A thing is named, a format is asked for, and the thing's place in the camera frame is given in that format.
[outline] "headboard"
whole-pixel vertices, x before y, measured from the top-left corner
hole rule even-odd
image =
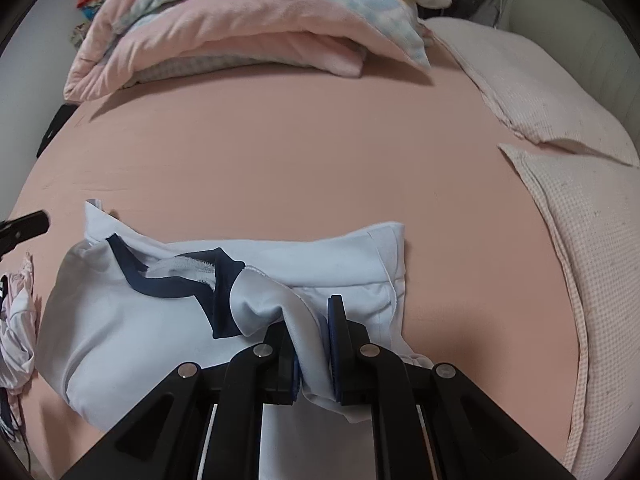
[[[498,26],[544,48],[640,152],[640,57],[602,0],[505,0]]]

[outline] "mattress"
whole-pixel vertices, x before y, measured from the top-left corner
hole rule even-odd
[[[155,82],[81,105],[38,160],[12,218],[44,208],[36,305],[82,239],[83,202],[164,242],[313,240],[406,225],[402,333],[454,363],[558,460],[571,430],[578,342],[561,266],[497,145],[517,139],[438,45],[429,76],[372,57],[359,80],[252,66]],[[100,437],[35,377],[28,438],[58,478]]]

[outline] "floor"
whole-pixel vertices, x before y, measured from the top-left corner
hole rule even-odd
[[[20,462],[28,468],[29,461],[27,457],[27,450],[22,440],[20,439],[18,442],[12,443],[11,447],[14,449],[14,452],[20,459]],[[49,475],[44,471],[38,462],[38,459],[33,454],[33,451],[31,451],[31,476],[33,477],[33,480],[50,480]]]

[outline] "clothing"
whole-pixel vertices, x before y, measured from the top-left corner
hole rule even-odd
[[[201,367],[228,362],[284,318],[300,362],[303,395],[293,408],[265,406],[260,477],[374,476],[368,408],[334,401],[326,302],[341,294],[348,319],[363,323],[373,342],[408,362],[431,365],[413,355],[400,334],[402,225],[379,224],[317,242],[162,244],[96,206],[87,203],[85,211],[85,240],[62,262],[37,352],[41,375],[73,409],[108,430],[182,362]],[[169,278],[180,280],[154,283]],[[206,294],[183,297],[188,290],[176,292],[172,283],[204,284],[219,297],[213,303]],[[232,319],[216,318],[225,298]],[[241,335],[225,336],[233,325]],[[357,466],[347,465],[352,461]]]
[[[0,428],[13,436],[22,425],[17,396],[31,378],[37,312],[33,304],[33,264],[27,254],[16,273],[2,277],[0,309]]]

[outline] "white wall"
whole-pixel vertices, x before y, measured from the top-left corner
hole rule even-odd
[[[82,22],[76,0],[38,0],[0,56],[0,219],[15,205],[56,111]]]

